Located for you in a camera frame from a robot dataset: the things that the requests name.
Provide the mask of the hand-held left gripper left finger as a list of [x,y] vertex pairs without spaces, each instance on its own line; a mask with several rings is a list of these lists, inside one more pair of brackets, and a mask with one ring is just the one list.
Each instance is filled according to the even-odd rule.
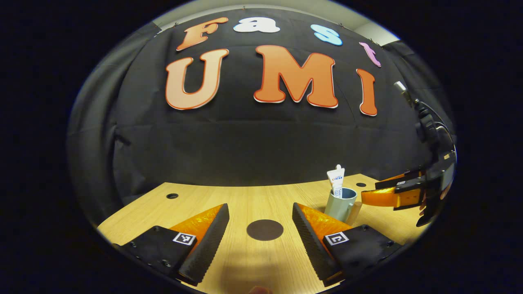
[[116,249],[172,280],[196,286],[203,281],[229,222],[223,203],[174,225],[154,225]]

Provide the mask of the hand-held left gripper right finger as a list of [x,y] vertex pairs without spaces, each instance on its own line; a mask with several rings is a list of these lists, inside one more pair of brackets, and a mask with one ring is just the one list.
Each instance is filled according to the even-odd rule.
[[293,222],[324,286],[354,281],[403,247],[369,225],[352,227],[300,203],[293,204]]

